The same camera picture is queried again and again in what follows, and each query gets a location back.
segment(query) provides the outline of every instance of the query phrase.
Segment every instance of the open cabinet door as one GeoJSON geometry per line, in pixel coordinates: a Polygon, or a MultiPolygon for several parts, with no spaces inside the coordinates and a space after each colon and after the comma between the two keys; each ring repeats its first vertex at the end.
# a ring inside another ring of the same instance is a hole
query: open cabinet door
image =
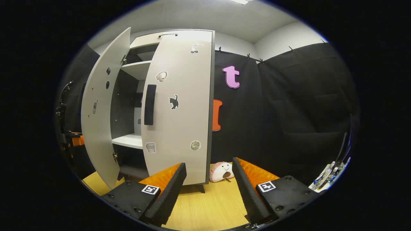
{"type": "Polygon", "coordinates": [[[120,167],[111,143],[110,108],[114,83],[124,55],[130,49],[127,28],[104,50],[85,85],[81,104],[81,129],[91,163],[102,180],[115,188],[120,167]]]}
{"type": "Polygon", "coordinates": [[[203,33],[208,33],[208,41],[164,37],[148,69],[142,100],[141,133],[148,173],[151,176],[184,162],[187,177],[183,185],[205,183],[208,175],[214,50],[212,32],[203,33]]]}

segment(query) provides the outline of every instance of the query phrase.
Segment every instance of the cabinet shelf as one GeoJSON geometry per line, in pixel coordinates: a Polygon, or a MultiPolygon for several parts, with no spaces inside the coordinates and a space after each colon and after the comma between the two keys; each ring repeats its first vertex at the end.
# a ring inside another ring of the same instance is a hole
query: cabinet shelf
{"type": "Polygon", "coordinates": [[[137,135],[135,133],[121,136],[112,139],[111,141],[113,142],[113,144],[126,146],[129,148],[143,149],[143,140],[141,139],[141,135],[137,135]]]}
{"type": "Polygon", "coordinates": [[[148,68],[150,67],[150,63],[151,60],[130,63],[121,66],[121,69],[138,80],[144,80],[147,77],[147,72],[148,68]]]}

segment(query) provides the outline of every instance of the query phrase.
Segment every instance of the white cabinet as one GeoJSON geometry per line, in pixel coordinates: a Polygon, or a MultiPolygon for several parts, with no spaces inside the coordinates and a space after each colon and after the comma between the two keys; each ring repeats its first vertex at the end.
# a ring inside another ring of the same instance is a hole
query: white cabinet
{"type": "Polygon", "coordinates": [[[86,83],[81,124],[90,160],[110,188],[115,187],[120,171],[113,144],[142,149],[150,176],[185,162],[184,185],[208,183],[214,34],[209,30],[164,31],[137,37],[130,45],[128,28],[102,53],[86,83]],[[129,51],[145,47],[155,48],[152,60],[122,65],[129,51]],[[139,80],[138,88],[144,84],[142,106],[134,110],[134,133],[112,139],[111,86],[120,69],[139,80]],[[147,149],[147,143],[155,143],[155,153],[147,149]]]}

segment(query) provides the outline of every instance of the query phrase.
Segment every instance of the stuffed toy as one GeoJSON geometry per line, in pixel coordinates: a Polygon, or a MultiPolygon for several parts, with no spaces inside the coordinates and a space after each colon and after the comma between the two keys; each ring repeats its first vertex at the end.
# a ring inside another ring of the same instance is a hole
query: stuffed toy
{"type": "Polygon", "coordinates": [[[217,162],[210,170],[210,181],[217,182],[220,180],[234,177],[233,165],[227,162],[217,162]]]}

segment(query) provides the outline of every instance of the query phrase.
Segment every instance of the wall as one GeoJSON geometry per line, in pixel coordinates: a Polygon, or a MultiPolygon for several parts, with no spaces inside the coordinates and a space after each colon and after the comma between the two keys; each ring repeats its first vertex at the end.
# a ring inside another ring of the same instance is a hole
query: wall
{"type": "MultiPolygon", "coordinates": [[[[163,31],[163,30],[175,30],[175,29],[176,28],[157,29],[157,30],[147,30],[147,31],[133,33],[130,35],[130,43],[132,43],[134,39],[138,36],[142,36],[148,33],[156,33],[156,32],[163,31]]],[[[92,47],[92,48],[94,49],[95,52],[101,55],[110,43],[111,41],[99,47],[96,47],[96,48],[92,47]]],[[[215,33],[215,49],[218,50],[219,47],[221,47],[222,51],[235,53],[235,54],[239,54],[243,56],[247,56],[247,54],[250,53],[251,58],[258,59],[257,51],[252,43],[249,43],[247,41],[241,40],[233,36],[229,36],[229,35],[216,32],[215,33]]]]}
{"type": "Polygon", "coordinates": [[[257,50],[252,43],[241,40],[239,38],[225,35],[222,33],[215,33],[215,50],[221,47],[222,51],[247,56],[250,53],[251,58],[258,59],[257,50]]]}
{"type": "Polygon", "coordinates": [[[259,58],[267,60],[292,49],[327,42],[320,34],[302,22],[295,22],[274,30],[254,44],[259,58]]]}

